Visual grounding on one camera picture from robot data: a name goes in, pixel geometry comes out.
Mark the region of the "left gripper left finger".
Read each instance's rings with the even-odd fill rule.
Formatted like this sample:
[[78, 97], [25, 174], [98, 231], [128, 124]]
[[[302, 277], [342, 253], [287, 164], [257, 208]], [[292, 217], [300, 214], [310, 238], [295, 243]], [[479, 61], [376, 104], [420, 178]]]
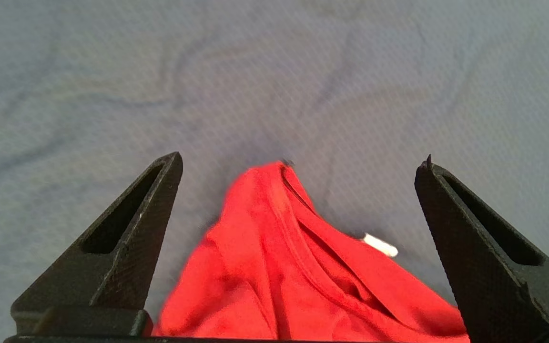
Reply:
[[182, 174], [178, 152], [155, 159], [13, 302], [15, 336], [145, 335]]

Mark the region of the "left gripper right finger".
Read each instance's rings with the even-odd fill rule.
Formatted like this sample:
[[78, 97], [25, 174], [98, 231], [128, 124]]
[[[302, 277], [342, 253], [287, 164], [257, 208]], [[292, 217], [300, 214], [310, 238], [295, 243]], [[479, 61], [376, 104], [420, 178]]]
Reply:
[[415, 190], [473, 343], [549, 343], [549, 257], [433, 163]]

